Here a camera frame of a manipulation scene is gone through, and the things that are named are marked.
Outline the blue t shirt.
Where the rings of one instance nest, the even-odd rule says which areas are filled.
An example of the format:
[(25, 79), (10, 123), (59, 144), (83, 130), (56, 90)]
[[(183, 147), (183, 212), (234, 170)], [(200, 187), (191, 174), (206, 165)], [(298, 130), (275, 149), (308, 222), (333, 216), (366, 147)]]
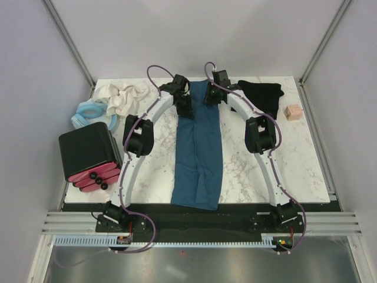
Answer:
[(223, 178), (223, 152), (219, 107), (204, 102), (208, 83), (191, 82), (194, 118), (178, 118), (171, 203), (216, 210)]

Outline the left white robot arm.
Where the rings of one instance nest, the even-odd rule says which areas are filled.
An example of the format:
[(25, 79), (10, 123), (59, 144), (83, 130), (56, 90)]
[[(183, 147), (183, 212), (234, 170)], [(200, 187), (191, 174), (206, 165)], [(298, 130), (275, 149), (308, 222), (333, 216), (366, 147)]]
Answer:
[(124, 159), (115, 191), (110, 201), (115, 206), (131, 204), (133, 187), (139, 169), (154, 146), (154, 125), (170, 107), (175, 106), (180, 117), (194, 118), (187, 79), (173, 80), (157, 88), (158, 97), (136, 116), (126, 118), (124, 127)]

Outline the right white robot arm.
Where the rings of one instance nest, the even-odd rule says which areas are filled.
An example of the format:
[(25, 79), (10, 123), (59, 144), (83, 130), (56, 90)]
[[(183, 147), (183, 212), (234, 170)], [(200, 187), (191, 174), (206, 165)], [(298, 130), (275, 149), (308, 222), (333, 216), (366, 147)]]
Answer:
[(282, 143), (282, 132), (276, 120), (257, 108), (235, 84), (209, 81), (204, 101), (207, 104), (223, 101), (244, 120), (244, 142), (260, 166), (270, 205), (276, 208), (291, 205), (293, 198), (287, 193), (276, 164), (275, 150)]

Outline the black pink drawer organizer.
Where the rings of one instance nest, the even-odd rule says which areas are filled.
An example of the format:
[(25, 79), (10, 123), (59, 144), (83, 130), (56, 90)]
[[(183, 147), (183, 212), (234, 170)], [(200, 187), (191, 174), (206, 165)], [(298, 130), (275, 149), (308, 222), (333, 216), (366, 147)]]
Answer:
[(108, 190), (116, 183), (122, 159), (115, 138), (104, 122), (59, 136), (65, 180), (84, 193)]

